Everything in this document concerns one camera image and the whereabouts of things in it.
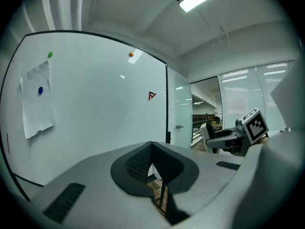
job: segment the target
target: ceiling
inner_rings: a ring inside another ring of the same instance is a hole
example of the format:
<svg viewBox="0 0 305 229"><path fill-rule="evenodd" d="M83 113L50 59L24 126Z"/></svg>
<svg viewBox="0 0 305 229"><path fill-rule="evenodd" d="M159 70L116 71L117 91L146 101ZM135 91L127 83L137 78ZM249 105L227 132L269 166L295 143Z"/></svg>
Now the ceiling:
<svg viewBox="0 0 305 229"><path fill-rule="evenodd" d="M213 105L209 104L208 102L204 101L203 99L195 96L195 95L192 95L192 102L193 102L193 108L215 108Z"/></svg>
<svg viewBox="0 0 305 229"><path fill-rule="evenodd" d="M288 19L273 0L208 0L188 13L177 0L85 1L83 30L131 38L172 59L233 31Z"/></svg>
<svg viewBox="0 0 305 229"><path fill-rule="evenodd" d="M213 77L193 84L195 84L199 89L204 90L205 94L213 96L215 99L220 98L220 88L217 77Z"/></svg>

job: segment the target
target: red logo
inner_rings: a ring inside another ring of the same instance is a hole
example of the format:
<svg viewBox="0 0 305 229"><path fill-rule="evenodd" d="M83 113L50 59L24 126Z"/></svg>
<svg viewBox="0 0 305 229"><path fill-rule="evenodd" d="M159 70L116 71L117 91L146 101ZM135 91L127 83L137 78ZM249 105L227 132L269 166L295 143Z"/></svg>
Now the red logo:
<svg viewBox="0 0 305 229"><path fill-rule="evenodd" d="M154 94L153 92L149 92L148 100L151 100L155 96L156 96L156 94Z"/></svg>

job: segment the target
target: black vent grille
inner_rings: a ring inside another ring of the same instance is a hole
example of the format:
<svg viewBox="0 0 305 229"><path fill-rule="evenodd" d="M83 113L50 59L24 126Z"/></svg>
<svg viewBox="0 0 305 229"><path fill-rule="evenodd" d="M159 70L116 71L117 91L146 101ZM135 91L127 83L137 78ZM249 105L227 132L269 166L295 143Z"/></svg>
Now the black vent grille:
<svg viewBox="0 0 305 229"><path fill-rule="evenodd" d="M224 161L219 161L216 165L224 167L224 168L228 168L228 169L231 169L231 170L238 170L238 168L240 166L240 165L237 165L237 164L232 164L232 163L228 163L228 162L224 162Z"/></svg>
<svg viewBox="0 0 305 229"><path fill-rule="evenodd" d="M145 149L129 158L126 162L128 174L146 184L149 167L152 165L152 149L147 146Z"/></svg>
<svg viewBox="0 0 305 229"><path fill-rule="evenodd" d="M70 183L61 194L44 211L44 215L61 223L81 195L85 186L79 183Z"/></svg>

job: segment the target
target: window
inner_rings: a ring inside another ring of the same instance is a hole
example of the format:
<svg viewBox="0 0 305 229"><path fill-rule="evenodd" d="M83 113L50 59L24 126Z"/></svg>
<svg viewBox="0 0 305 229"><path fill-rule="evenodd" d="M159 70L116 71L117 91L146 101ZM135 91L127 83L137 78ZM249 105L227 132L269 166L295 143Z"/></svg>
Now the window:
<svg viewBox="0 0 305 229"><path fill-rule="evenodd" d="M222 89L224 127L235 126L254 107L265 116L264 96L256 69L248 68L221 74L219 82Z"/></svg>
<svg viewBox="0 0 305 229"><path fill-rule="evenodd" d="M292 64L293 61L272 63L219 75L224 128L234 127L236 119L257 107L269 130L284 130L284 120L270 93Z"/></svg>
<svg viewBox="0 0 305 229"><path fill-rule="evenodd" d="M269 130L284 130L284 120L270 93L287 74L288 64L286 62L281 62L258 66L257 72L264 92L266 123L268 128Z"/></svg>

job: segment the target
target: whiteboard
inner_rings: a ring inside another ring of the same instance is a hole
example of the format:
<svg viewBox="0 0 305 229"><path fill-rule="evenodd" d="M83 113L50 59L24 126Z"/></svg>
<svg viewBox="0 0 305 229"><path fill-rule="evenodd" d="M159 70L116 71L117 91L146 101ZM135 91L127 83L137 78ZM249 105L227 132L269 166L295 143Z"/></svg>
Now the whiteboard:
<svg viewBox="0 0 305 229"><path fill-rule="evenodd" d="M130 63L129 52L135 50L77 31L26 35L10 62L0 99L1 138L12 172L45 185L92 155L144 141L165 142L167 66L147 53ZM56 124L26 139L20 77L46 60ZM156 93L151 100L149 92Z"/></svg>

